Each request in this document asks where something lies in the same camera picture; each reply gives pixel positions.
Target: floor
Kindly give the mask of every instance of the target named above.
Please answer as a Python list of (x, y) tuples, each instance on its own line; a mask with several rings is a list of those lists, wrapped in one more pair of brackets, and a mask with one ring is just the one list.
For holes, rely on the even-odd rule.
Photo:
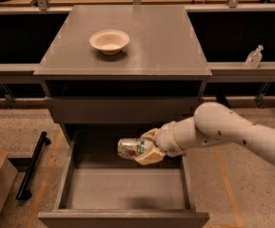
[[(230, 104), (243, 117), (275, 128), (275, 105)], [(10, 158), (31, 157), (42, 131), (51, 144), (44, 146), (29, 185), (32, 197), (15, 199), (24, 172), (19, 172), (0, 216), (0, 228), (46, 227), (39, 211), (51, 211), (69, 146), (58, 124), (41, 101), (18, 102), (12, 109), (0, 101), (0, 147)], [(206, 228), (275, 228), (275, 167), (228, 143), (187, 151), (192, 193), (198, 212), (208, 212)]]

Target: plastic bottle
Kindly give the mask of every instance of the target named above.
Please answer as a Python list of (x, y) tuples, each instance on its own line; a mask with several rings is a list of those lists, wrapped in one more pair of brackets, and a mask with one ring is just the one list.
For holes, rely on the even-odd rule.
[(263, 50), (262, 45), (258, 45), (258, 47), (251, 51), (246, 59), (245, 65), (250, 68), (257, 68), (262, 60), (262, 53)]

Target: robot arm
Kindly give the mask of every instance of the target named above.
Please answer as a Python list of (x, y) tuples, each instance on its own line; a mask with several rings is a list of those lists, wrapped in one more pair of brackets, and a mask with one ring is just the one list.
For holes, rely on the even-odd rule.
[[(120, 145), (127, 140), (118, 144), (122, 157), (125, 149)], [(234, 142), (275, 165), (275, 129), (252, 123), (217, 103), (201, 104), (193, 117), (152, 129), (141, 136), (141, 141), (146, 143), (143, 151), (133, 157), (140, 164), (183, 154), (190, 147)]]

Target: open drawer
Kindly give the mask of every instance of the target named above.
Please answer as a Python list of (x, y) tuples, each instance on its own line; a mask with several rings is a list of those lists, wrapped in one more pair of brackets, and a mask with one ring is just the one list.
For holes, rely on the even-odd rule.
[(196, 213), (185, 157), (151, 166), (123, 160), (116, 146), (149, 125), (83, 125), (75, 130), (58, 199), (39, 213), (48, 227), (203, 227)]

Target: metal rail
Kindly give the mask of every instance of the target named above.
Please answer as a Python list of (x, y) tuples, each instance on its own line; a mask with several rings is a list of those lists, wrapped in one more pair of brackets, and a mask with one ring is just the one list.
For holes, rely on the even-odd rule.
[(38, 141), (38, 144), (36, 144), (36, 147), (34, 149), (30, 165), (29, 165), (29, 167), (27, 169), (27, 172), (26, 172), (26, 174), (25, 174), (25, 176), (23, 178), (23, 181), (21, 183), (19, 191), (18, 191), (18, 193), (16, 195), (16, 199), (17, 200), (28, 200), (32, 196), (32, 193), (31, 193), (30, 189), (27, 190), (27, 188), (28, 188), (28, 185), (29, 185), (29, 181), (30, 181), (30, 178), (31, 178), (34, 166), (35, 166), (35, 164), (36, 164), (36, 162), (37, 162), (37, 160), (39, 158), (39, 155), (41, 153), (43, 144), (44, 143), (46, 145), (50, 144), (50, 139), (47, 138), (46, 136), (47, 136), (47, 132), (42, 132), (41, 133), (41, 136), (40, 136), (40, 139)]

